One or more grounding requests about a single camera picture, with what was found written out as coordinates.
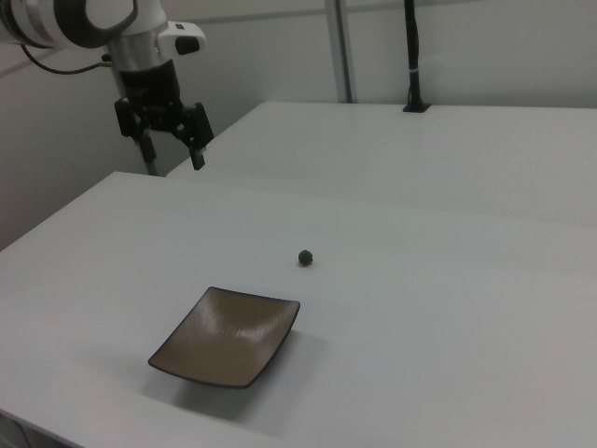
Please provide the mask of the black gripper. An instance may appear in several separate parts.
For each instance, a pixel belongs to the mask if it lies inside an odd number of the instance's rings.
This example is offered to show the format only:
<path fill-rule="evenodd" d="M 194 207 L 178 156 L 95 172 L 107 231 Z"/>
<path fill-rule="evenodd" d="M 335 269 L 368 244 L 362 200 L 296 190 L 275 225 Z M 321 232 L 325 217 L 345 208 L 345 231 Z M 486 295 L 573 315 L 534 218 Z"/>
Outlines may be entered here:
<path fill-rule="evenodd" d="M 124 88 L 114 103 L 120 132 L 140 148 L 144 162 L 153 162 L 156 151 L 151 131 L 171 133 L 188 149 L 194 170 L 200 170 L 203 151 L 214 132 L 202 103 L 184 106 L 173 61 L 140 71 L 119 72 Z"/>

